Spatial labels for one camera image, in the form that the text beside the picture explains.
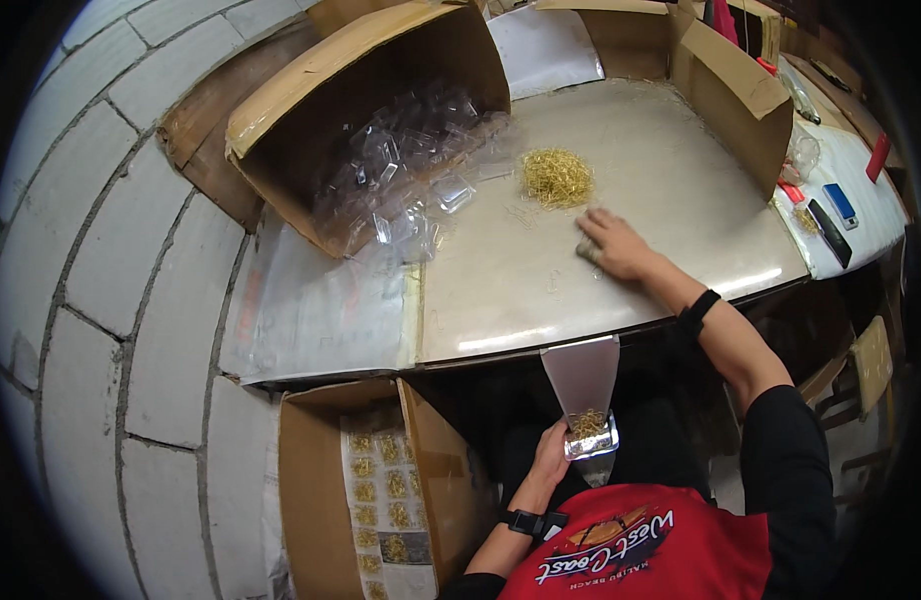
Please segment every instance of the plastic bag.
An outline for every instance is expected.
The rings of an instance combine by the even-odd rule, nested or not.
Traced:
[[[791,186],[800,186],[821,161],[821,143],[798,124],[793,124],[787,157],[780,177]]]
[[[318,235],[346,255],[372,232],[404,262],[432,260],[428,210],[454,214],[474,199],[471,184],[514,173],[518,144],[510,115],[481,114],[464,90],[440,79],[375,111],[349,140],[349,156],[315,186]]]

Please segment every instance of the red object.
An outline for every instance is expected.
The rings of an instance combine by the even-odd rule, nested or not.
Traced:
[[[760,598],[773,560],[767,515],[719,510],[689,487],[588,489],[567,526],[530,553],[498,600]]]
[[[887,138],[887,134],[884,131],[881,131],[881,134],[877,136],[877,143],[874,144],[874,152],[870,155],[870,162],[867,163],[867,168],[864,169],[867,178],[875,184],[877,183],[877,176],[880,175],[880,171],[887,161],[887,153],[890,151],[891,140]]]
[[[780,189],[787,192],[787,197],[790,198],[792,203],[797,204],[798,202],[804,202],[804,194],[800,187],[796,185],[790,185],[790,183],[781,178],[777,180],[777,185],[780,187]]]
[[[728,0],[714,0],[714,31],[733,42],[735,46],[741,45],[737,42],[737,30],[734,30],[734,17],[728,8]]]
[[[770,74],[770,77],[778,76],[778,67],[770,64],[764,58],[757,56],[757,65],[762,66],[766,69],[766,72]]]

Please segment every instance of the person's right hand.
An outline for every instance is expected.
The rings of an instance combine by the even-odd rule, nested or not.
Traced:
[[[577,253],[618,280],[642,279],[644,269],[659,256],[627,221],[608,210],[591,208],[576,222],[593,241],[578,244]]]

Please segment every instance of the box of packaged hooks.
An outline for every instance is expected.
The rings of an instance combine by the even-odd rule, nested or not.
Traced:
[[[286,394],[279,445],[286,553],[312,597],[436,598],[497,521],[467,443],[401,379]]]

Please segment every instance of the open cardboard box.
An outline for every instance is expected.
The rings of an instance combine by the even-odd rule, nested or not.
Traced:
[[[293,582],[306,597],[363,597],[341,459],[341,416],[397,402],[420,479],[436,582],[419,596],[434,598],[437,587],[461,575],[497,522],[485,470],[461,435],[403,379],[286,394],[278,441],[281,516]]]
[[[793,102],[750,56],[699,21],[689,0],[680,2],[539,0],[535,8],[577,11],[606,77],[669,79],[769,199]],[[336,171],[351,132],[374,112],[438,78],[465,89],[482,113],[511,110],[500,57],[475,4],[413,0],[372,12],[300,55],[234,110],[227,159],[299,234],[339,258],[344,232],[323,239],[313,222],[317,182]],[[353,249],[370,238],[362,231]]]

